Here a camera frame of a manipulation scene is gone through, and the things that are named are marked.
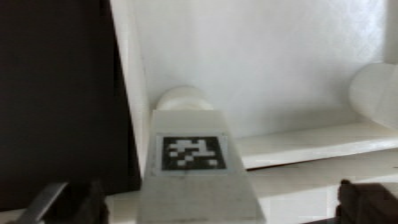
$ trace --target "black panel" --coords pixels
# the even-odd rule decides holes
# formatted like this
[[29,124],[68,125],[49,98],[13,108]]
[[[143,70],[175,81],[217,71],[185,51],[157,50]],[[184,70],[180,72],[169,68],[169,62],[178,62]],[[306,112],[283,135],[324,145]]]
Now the black panel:
[[52,181],[141,176],[109,2],[0,1],[0,210]]

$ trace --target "white wall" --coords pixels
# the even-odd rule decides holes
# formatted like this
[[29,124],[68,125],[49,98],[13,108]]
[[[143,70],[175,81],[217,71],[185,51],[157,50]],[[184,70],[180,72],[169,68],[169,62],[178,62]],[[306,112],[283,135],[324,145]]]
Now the white wall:
[[153,106],[194,85],[235,136],[356,120],[349,83],[384,60],[388,0],[136,0],[134,7]]
[[127,82],[129,104],[134,119],[134,134],[141,172],[145,173],[145,162],[150,138],[150,102],[145,77],[145,64],[141,56],[141,42],[136,24],[136,9],[130,0],[111,0],[118,44],[123,63],[123,74]]

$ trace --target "white surface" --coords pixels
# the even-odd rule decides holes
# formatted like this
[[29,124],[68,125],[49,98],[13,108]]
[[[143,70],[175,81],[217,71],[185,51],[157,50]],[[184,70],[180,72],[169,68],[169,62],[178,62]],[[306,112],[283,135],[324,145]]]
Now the white surface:
[[217,132],[224,135],[230,133],[219,111],[155,111],[139,224],[265,223],[232,137],[228,137],[228,153],[224,154],[230,172],[221,174],[217,172],[221,170],[189,170],[173,176],[153,172],[159,157],[159,135],[168,133],[185,136],[201,133],[200,136],[214,136]]
[[214,110],[214,106],[194,87],[178,87],[162,95],[157,110]]
[[367,66],[354,78],[351,100],[365,117],[398,130],[398,66]]
[[150,137],[150,102],[141,56],[141,42],[136,25],[136,9],[130,0],[111,0],[123,74],[127,82],[129,105],[134,121],[136,145],[141,171],[145,173],[148,137]]
[[[397,158],[398,149],[249,172],[267,224],[301,224],[331,218],[342,179],[397,184]],[[137,224],[139,194],[132,192],[107,197],[111,224]],[[0,213],[0,223],[18,216],[20,211]]]
[[398,131],[372,122],[237,140],[248,169],[398,147]]
[[246,168],[258,168],[398,147],[398,69],[372,64],[356,75],[351,102],[363,122],[242,138]]
[[354,122],[354,74],[398,58],[395,0],[136,0],[136,9],[153,107],[192,85],[237,137]]

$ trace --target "black and white square pattern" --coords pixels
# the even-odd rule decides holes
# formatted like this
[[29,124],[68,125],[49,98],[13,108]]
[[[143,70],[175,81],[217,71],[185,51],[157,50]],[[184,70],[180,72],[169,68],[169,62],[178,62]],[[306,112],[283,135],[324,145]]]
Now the black and white square pattern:
[[162,170],[226,169],[223,146],[217,137],[164,137]]

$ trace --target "white cone-shaped object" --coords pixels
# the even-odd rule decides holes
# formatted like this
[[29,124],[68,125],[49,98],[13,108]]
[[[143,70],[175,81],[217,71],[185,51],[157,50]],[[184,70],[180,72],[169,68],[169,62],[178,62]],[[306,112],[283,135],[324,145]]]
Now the white cone-shaped object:
[[214,110],[203,92],[191,86],[171,89],[159,101],[157,110]]

